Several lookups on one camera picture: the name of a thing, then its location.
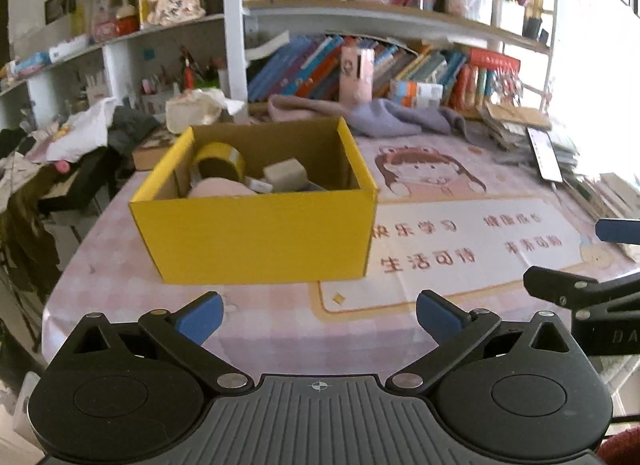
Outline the pink cylindrical holder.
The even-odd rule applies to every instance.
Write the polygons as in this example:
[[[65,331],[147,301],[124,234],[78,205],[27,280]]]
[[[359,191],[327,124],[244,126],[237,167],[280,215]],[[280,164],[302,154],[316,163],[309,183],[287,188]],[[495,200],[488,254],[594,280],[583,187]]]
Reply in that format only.
[[[338,101],[357,107],[372,100],[374,50],[344,46],[341,53],[340,94]]]

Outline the orange white box lower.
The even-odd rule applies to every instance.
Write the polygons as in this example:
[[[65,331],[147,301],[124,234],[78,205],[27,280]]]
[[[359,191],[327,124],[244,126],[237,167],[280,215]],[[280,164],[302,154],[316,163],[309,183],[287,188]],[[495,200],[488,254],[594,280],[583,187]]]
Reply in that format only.
[[[411,108],[411,109],[438,108],[440,104],[439,99],[433,99],[431,97],[422,97],[422,96],[392,95],[390,97],[390,101],[395,102],[405,108]]]

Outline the pink cartoon desk mat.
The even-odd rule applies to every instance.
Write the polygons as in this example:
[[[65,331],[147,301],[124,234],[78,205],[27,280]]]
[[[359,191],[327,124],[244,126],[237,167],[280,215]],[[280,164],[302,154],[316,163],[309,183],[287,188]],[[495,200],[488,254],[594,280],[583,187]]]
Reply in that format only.
[[[530,266],[634,269],[565,193],[459,138],[235,128],[248,167],[262,169],[259,151],[299,159],[320,190],[194,200],[203,142],[185,134],[107,206],[47,303],[44,358],[88,312],[128,322],[213,289],[226,314],[206,346],[247,373],[387,375],[432,346],[413,313],[422,289],[520,320],[540,308]]]

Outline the yellow tape roll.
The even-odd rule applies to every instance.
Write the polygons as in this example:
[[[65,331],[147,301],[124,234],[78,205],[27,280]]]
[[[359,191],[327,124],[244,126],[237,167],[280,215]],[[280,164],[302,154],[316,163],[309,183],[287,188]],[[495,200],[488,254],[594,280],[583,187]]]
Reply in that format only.
[[[240,182],[245,177],[245,161],[231,144],[209,142],[196,152],[192,174],[200,179],[224,178]]]

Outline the red dictionary book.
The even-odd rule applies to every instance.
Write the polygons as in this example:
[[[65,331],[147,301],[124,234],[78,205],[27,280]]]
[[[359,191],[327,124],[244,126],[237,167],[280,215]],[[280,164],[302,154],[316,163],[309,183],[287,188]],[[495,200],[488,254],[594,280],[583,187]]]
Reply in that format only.
[[[465,108],[465,92],[466,86],[469,84],[472,68],[469,64],[462,66],[457,81],[452,88],[449,104],[454,110],[463,110]]]

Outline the smartphone with lit screen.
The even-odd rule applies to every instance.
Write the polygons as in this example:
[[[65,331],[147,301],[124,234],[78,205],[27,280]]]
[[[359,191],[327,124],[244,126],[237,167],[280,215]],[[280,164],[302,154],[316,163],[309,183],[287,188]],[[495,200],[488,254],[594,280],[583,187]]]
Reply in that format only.
[[[563,177],[549,134],[543,130],[528,127],[527,136],[532,146],[541,179],[560,184],[563,181]]]

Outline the pink plush toy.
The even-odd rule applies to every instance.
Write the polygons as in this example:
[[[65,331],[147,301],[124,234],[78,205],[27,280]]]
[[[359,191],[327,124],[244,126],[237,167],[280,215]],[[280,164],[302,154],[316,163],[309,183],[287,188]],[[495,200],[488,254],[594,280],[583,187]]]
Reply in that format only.
[[[224,196],[254,196],[255,191],[239,181],[226,178],[205,178],[189,192],[190,199],[223,198]]]

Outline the brown paper envelope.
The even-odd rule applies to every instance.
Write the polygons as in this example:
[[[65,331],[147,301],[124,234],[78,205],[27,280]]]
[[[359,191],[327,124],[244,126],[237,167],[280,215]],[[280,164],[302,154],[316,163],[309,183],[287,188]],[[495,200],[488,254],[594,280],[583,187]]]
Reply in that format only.
[[[487,102],[485,108],[488,115],[501,123],[518,124],[540,130],[552,129],[548,116],[534,108],[514,107],[511,104],[495,104]]]

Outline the orange white box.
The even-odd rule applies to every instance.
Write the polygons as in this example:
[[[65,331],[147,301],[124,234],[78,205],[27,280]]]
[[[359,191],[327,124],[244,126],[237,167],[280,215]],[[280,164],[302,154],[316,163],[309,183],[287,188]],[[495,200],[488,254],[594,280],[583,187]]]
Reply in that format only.
[[[433,99],[431,97],[422,97],[422,96],[392,95],[390,97],[390,101],[395,102],[405,108],[411,108],[411,109],[438,108],[440,104],[439,99]]]
[[[414,98],[440,100],[442,99],[443,91],[444,87],[442,85],[433,83],[399,80],[393,80],[390,83],[390,96],[399,101],[412,100]]]

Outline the white crumpled bag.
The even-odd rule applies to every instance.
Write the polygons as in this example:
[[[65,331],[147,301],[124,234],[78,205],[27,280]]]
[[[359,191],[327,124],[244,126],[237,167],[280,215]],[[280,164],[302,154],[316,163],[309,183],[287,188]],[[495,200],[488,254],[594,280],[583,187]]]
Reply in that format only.
[[[215,124],[244,108],[243,101],[227,98],[218,88],[192,89],[166,102],[165,125],[169,133],[181,135],[189,127]]]

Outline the white bookshelf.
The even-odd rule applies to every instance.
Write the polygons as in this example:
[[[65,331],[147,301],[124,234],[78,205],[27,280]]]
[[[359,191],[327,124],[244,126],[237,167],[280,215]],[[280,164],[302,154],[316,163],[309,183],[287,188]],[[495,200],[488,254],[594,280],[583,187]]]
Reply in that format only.
[[[8,0],[11,37],[43,29],[45,1]],[[190,50],[223,55],[228,48],[263,42],[270,35],[288,31],[293,34],[360,33],[417,43],[449,40],[488,48],[510,45],[544,58],[552,55],[544,43],[480,22],[368,0],[258,0],[246,3],[242,11],[216,14],[209,21],[213,23],[211,29],[204,31],[198,40],[186,43]],[[143,51],[152,48],[159,57],[175,55],[177,49],[168,42],[169,37],[189,28],[187,24],[151,28],[99,45],[111,95],[128,100],[139,95],[143,71],[149,67]]]

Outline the beige eraser block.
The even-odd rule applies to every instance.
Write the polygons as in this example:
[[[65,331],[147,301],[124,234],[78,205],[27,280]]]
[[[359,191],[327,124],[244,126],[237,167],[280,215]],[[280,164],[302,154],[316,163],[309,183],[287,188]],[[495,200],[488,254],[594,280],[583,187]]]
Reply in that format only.
[[[307,170],[298,159],[288,159],[264,168],[264,178],[273,192],[296,192],[308,185]]]

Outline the small white staple box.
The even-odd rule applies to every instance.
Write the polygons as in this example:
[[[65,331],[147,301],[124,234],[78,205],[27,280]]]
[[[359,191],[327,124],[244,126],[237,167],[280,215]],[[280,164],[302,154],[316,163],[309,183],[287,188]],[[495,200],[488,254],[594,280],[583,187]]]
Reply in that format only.
[[[273,185],[264,179],[246,177],[244,179],[244,185],[257,194],[268,194],[273,191]]]

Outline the purple grey cloth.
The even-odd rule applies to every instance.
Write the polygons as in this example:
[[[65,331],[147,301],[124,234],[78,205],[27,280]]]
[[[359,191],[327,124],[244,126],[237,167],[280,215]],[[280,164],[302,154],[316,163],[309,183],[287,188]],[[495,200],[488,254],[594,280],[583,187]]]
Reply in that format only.
[[[373,99],[349,107],[337,101],[273,95],[267,110],[274,122],[306,121],[315,118],[344,118],[358,135],[374,139],[433,133],[457,135],[470,144],[480,140],[471,135],[466,121],[448,108],[407,108],[388,99]]]

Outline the yellow cardboard box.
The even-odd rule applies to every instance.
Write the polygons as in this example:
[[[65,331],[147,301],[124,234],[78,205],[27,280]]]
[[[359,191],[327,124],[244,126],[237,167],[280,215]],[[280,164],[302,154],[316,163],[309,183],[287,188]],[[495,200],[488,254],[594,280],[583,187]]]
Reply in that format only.
[[[238,149],[245,175],[298,159],[310,192],[190,199],[196,152]],[[194,126],[178,138],[129,203],[167,284],[266,284],[366,274],[378,189],[344,118]]]

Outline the orange white box upper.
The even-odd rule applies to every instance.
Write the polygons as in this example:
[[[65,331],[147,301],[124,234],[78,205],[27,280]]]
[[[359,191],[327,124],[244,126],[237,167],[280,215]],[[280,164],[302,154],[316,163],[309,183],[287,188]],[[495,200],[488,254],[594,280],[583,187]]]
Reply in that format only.
[[[412,100],[414,98],[440,100],[442,99],[443,91],[444,87],[442,85],[433,83],[399,80],[393,80],[390,83],[390,96],[399,101]]]

